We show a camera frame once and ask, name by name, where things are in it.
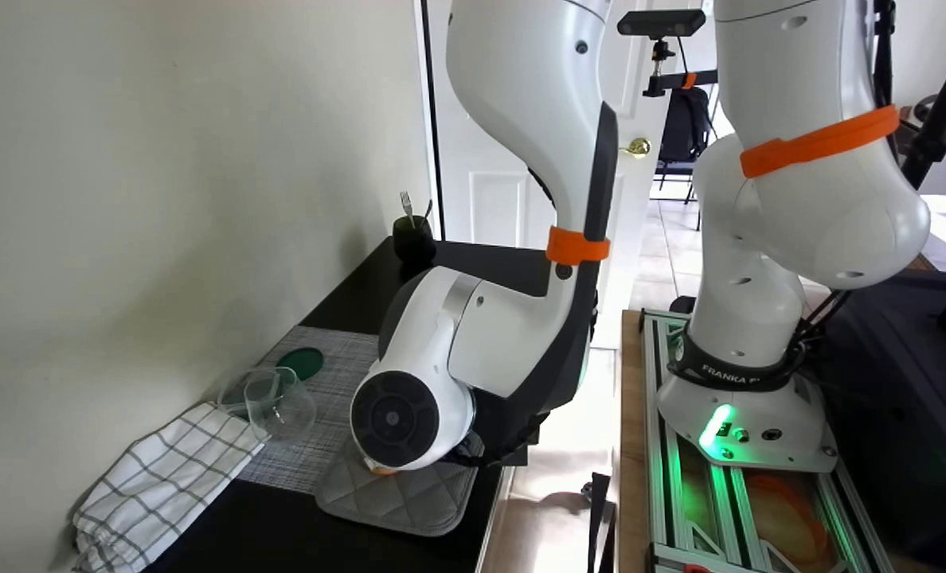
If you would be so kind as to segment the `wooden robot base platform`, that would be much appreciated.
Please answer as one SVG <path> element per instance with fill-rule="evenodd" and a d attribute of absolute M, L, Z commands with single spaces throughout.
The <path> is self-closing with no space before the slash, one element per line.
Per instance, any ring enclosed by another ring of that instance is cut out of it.
<path fill-rule="evenodd" d="M 682 322 L 621 315 L 619 573 L 896 573 L 853 480 L 711 464 L 655 414 Z"/>

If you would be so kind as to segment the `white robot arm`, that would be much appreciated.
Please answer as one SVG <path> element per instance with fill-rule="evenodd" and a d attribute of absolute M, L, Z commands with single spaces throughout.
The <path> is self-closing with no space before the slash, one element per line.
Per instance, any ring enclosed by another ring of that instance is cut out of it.
<path fill-rule="evenodd" d="M 610 20 L 610 0 L 452 0 L 452 92 L 556 223 L 535 293 L 446 263 L 403 283 L 351 398 L 365 469 L 487 464 L 577 396 L 594 288 L 648 206 L 600 79 Z M 887 145 L 902 115 L 870 86 L 866 0 L 713 0 L 713 33 L 733 133 L 697 160 L 703 270 L 655 411 L 715 464 L 824 474 L 836 445 L 798 374 L 801 288 L 896 276 L 929 209 Z"/>

